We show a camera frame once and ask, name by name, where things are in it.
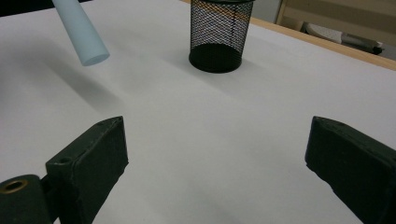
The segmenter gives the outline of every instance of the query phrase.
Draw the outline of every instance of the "light blue foam tube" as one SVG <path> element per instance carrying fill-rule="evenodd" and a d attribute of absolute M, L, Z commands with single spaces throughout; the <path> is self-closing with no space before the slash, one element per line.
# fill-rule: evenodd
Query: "light blue foam tube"
<path fill-rule="evenodd" d="M 64 28 L 84 66 L 100 63 L 110 56 L 78 0 L 52 0 Z"/>

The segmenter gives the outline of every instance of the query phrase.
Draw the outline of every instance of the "white tabletop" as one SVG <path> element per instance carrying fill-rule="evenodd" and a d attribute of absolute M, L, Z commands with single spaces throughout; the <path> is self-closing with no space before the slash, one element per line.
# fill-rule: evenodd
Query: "white tabletop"
<path fill-rule="evenodd" d="M 313 116 L 396 148 L 396 72 L 250 25 L 241 67 L 189 63 L 190 5 L 84 3 L 111 56 L 80 65 L 55 9 L 0 18 L 0 181 L 125 121 L 130 164 L 94 223 L 361 223 L 305 166 Z"/>

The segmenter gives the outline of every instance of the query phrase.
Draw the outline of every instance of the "white table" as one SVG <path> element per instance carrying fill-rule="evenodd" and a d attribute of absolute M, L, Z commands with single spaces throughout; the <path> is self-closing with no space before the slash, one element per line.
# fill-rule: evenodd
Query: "white table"
<path fill-rule="evenodd" d="M 94 223 L 361 223 L 305 166 L 313 116 L 396 148 L 396 72 L 251 25 L 243 63 L 188 61 L 190 5 L 83 4 L 110 58 L 83 67 L 55 9 L 0 18 L 0 181 L 122 115 L 130 164 Z"/>

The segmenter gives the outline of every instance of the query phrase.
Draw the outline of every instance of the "brass screw hole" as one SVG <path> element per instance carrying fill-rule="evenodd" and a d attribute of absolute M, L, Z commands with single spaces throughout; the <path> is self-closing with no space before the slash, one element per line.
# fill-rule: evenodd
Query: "brass screw hole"
<path fill-rule="evenodd" d="M 27 180 L 14 180 L 12 182 L 9 182 L 6 184 L 4 187 L 0 188 L 0 193 L 2 194 L 10 194 L 17 192 L 18 190 L 23 189 L 24 187 L 27 186 L 28 181 Z"/>

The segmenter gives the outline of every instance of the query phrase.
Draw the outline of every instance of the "black mesh pencil holder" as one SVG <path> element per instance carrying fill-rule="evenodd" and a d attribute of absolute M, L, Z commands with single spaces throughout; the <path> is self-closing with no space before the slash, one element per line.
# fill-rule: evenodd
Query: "black mesh pencil holder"
<path fill-rule="evenodd" d="M 210 73 L 238 68 L 254 0 L 191 0 L 190 63 Z"/>

